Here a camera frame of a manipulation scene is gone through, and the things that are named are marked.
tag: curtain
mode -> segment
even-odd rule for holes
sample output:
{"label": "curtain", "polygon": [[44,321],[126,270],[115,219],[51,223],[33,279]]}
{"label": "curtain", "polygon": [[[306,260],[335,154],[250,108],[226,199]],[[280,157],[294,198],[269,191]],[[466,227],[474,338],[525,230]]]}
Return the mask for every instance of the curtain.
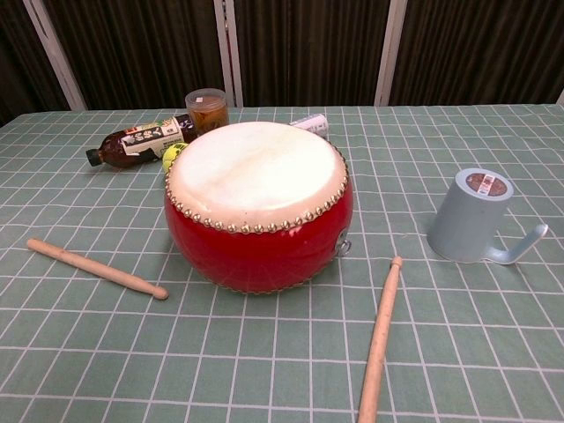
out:
{"label": "curtain", "polygon": [[561,0],[409,0],[390,105],[554,103]]}
{"label": "curtain", "polygon": [[90,109],[184,108],[224,88],[212,0],[44,2]]}
{"label": "curtain", "polygon": [[235,0],[245,106],[374,104],[390,0]]}
{"label": "curtain", "polygon": [[0,2],[0,126],[24,113],[68,110],[21,0]]}

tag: drumstick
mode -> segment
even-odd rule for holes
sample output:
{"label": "drumstick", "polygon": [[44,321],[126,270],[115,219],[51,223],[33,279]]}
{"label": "drumstick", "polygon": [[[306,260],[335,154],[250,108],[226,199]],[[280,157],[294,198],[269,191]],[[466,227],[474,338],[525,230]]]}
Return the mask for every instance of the drumstick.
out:
{"label": "drumstick", "polygon": [[378,397],[380,396],[380,385],[382,380],[382,366],[388,344],[388,331],[390,329],[391,314],[394,311],[397,284],[399,281],[399,270],[402,267],[402,258],[395,257],[391,261],[390,272],[384,283],[382,298],[378,306],[376,324],[370,344],[367,369],[362,387],[360,400],[359,423],[375,423],[378,411]]}
{"label": "drumstick", "polygon": [[142,293],[149,293],[157,300],[165,300],[168,298],[168,291],[162,286],[152,285],[137,276],[130,275],[124,271],[119,271],[113,267],[91,260],[90,258],[71,253],[70,251],[66,251],[45,241],[31,238],[27,241],[27,247],[33,251],[42,253],[45,256],[55,258],[55,260],[59,260],[60,262],[70,264],[71,266],[78,267],[83,271],[88,271],[89,273],[93,273],[101,278],[116,282],[116,284],[126,286]]}

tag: drum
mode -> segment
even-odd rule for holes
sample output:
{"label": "drum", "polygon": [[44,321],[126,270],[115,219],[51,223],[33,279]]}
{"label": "drum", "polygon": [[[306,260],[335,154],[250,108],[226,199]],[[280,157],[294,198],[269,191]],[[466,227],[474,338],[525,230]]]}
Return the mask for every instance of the drum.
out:
{"label": "drum", "polygon": [[267,293],[311,278],[346,247],[353,192],[345,159],[323,138],[236,123],[174,160],[165,213],[174,243],[205,277]]}

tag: grid pattern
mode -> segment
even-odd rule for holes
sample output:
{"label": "grid pattern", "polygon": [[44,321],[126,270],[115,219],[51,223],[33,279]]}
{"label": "grid pattern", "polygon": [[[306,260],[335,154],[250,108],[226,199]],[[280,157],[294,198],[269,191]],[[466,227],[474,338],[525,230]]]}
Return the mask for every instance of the grid pattern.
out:
{"label": "grid pattern", "polygon": [[[160,163],[91,168],[107,134],[181,110],[22,115],[0,129],[0,422],[355,421],[390,259],[404,258],[379,422],[564,421],[564,108],[244,108],[324,113],[348,160],[348,256],[269,296],[203,280],[172,244]],[[515,185],[496,243],[457,264],[426,228],[454,175]],[[38,237],[166,286],[153,301],[26,249]]]}

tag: yellow ball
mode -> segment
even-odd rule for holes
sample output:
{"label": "yellow ball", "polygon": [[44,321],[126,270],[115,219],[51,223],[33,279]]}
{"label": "yellow ball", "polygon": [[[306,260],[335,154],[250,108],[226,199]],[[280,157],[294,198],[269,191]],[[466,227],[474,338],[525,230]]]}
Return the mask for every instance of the yellow ball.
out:
{"label": "yellow ball", "polygon": [[167,148],[162,156],[162,168],[165,170],[165,174],[168,173],[168,169],[170,168],[170,165],[173,164],[173,160],[176,159],[176,157],[186,147],[188,147],[188,144],[186,143],[176,143]]}

